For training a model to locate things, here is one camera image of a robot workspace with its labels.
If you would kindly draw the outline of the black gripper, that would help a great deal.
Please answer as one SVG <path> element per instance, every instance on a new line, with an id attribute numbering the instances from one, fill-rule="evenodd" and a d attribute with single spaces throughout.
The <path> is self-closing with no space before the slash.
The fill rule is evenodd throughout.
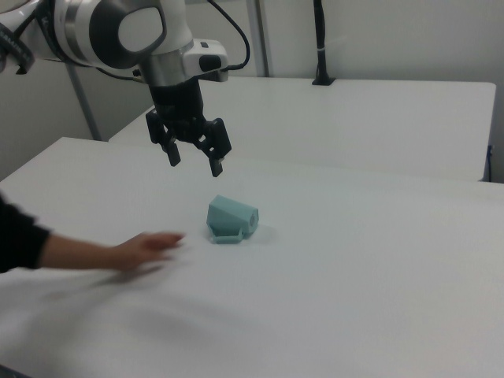
<path id="1" fill-rule="evenodd" d="M 150 141 L 161 146 L 171 166 L 181 161 L 176 139 L 195 143 L 208 157 L 212 176 L 218 177 L 232 145 L 222 119 L 205 120 L 198 79 L 170 87 L 149 86 L 149 89 L 154 103 L 154 109 L 146 114 Z"/>

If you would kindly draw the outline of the person's bare hand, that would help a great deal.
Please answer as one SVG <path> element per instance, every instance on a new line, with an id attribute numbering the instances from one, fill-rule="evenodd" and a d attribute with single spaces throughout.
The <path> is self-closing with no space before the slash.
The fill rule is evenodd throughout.
<path id="1" fill-rule="evenodd" d="M 181 246 L 184 234 L 171 232 L 141 233 L 113 246 L 108 253 L 108 267 L 126 272 L 141 265 L 169 261 L 171 251 Z"/>

